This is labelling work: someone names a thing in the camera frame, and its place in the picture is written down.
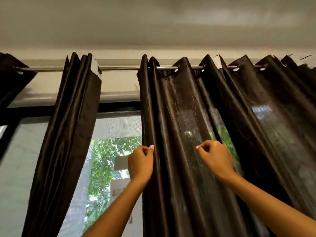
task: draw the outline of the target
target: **white ceiling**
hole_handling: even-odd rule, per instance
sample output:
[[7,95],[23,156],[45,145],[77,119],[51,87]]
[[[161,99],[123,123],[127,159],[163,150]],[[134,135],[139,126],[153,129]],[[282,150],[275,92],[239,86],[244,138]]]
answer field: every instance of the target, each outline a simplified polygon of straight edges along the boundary
[[0,0],[0,47],[316,47],[315,0]]

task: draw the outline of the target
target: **foliage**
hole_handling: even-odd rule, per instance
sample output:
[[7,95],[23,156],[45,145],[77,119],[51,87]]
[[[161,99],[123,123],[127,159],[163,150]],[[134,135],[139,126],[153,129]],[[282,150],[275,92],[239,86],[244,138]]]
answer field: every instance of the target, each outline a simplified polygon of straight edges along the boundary
[[84,231],[109,206],[111,180],[121,178],[120,172],[114,171],[114,158],[129,155],[141,142],[141,136],[94,141]]

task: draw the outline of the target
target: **metal curtain rod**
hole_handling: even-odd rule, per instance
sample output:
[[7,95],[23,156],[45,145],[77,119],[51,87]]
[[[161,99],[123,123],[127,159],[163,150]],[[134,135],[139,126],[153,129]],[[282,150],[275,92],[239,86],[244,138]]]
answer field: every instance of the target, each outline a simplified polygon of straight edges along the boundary
[[[191,66],[192,70],[204,69],[204,66]],[[265,68],[266,66],[255,65],[255,68]],[[239,68],[238,66],[227,66],[229,69]],[[63,71],[64,67],[20,67],[19,70],[36,71],[36,72],[54,72]],[[140,67],[137,66],[99,66],[100,71],[139,71]],[[157,66],[157,70],[177,70],[176,66]]]

